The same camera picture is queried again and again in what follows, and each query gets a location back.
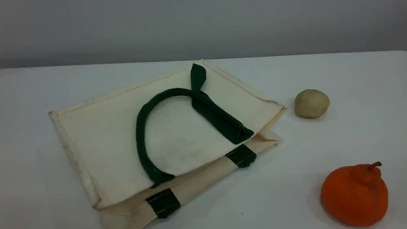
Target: orange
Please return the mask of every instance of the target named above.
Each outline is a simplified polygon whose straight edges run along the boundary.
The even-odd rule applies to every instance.
[[[387,211],[388,192],[381,178],[380,162],[346,166],[331,172],[321,188],[322,204],[339,221],[368,227]]]

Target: green strap tab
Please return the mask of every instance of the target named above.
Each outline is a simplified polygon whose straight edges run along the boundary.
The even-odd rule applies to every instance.
[[[204,67],[193,64],[191,69],[191,88],[172,88],[154,96],[140,110],[136,122],[136,144],[141,165],[149,178],[154,182],[152,188],[175,178],[174,175],[158,169],[147,155],[145,145],[145,128],[147,117],[160,102],[175,96],[188,96],[192,98],[192,107],[205,117],[225,138],[233,144],[239,144],[249,139],[254,133],[244,127],[237,119],[217,106],[207,94],[201,91],[206,80]]]

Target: green handle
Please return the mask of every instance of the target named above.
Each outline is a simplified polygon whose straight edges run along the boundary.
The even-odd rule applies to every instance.
[[[241,143],[249,139],[254,133],[244,127],[244,125],[217,106],[207,94],[200,91],[203,83],[206,80],[205,68],[194,64],[191,69],[191,88],[172,88],[165,90],[154,96],[140,110],[137,116],[136,123],[136,144],[138,157],[143,169],[154,182],[151,188],[155,188],[160,184],[170,181],[175,178],[174,175],[158,169],[147,155],[145,145],[145,128],[147,117],[160,102],[175,96],[188,96],[192,98],[193,108],[205,117],[225,138],[233,144]]]

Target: green fabric strap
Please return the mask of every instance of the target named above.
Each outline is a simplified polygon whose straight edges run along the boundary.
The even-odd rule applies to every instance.
[[[136,122],[136,144],[141,165],[149,178],[154,182],[152,188],[175,178],[174,175],[158,169],[149,159],[145,145],[145,129],[147,117],[160,102],[175,96],[188,96],[192,98],[192,107],[207,119],[225,138],[233,144],[239,144],[249,139],[254,133],[244,127],[237,119],[218,107],[207,94],[201,91],[206,80],[204,67],[193,64],[191,68],[191,89],[172,88],[154,96],[140,110]]]

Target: canvas bag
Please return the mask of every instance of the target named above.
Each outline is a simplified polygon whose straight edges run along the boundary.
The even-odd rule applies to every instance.
[[[176,178],[154,189],[138,157],[136,117],[157,94],[172,88],[191,89],[192,66],[50,112],[62,147],[107,226],[113,222],[116,228],[120,223],[142,228],[157,217],[146,201],[149,197],[169,189],[183,204],[238,167],[225,157],[227,153],[240,147],[257,154],[278,142],[271,128],[284,113],[284,106],[208,61],[196,64],[206,71],[200,90],[253,135],[232,143],[192,108],[191,98],[162,101],[148,116],[145,145],[154,165]]]

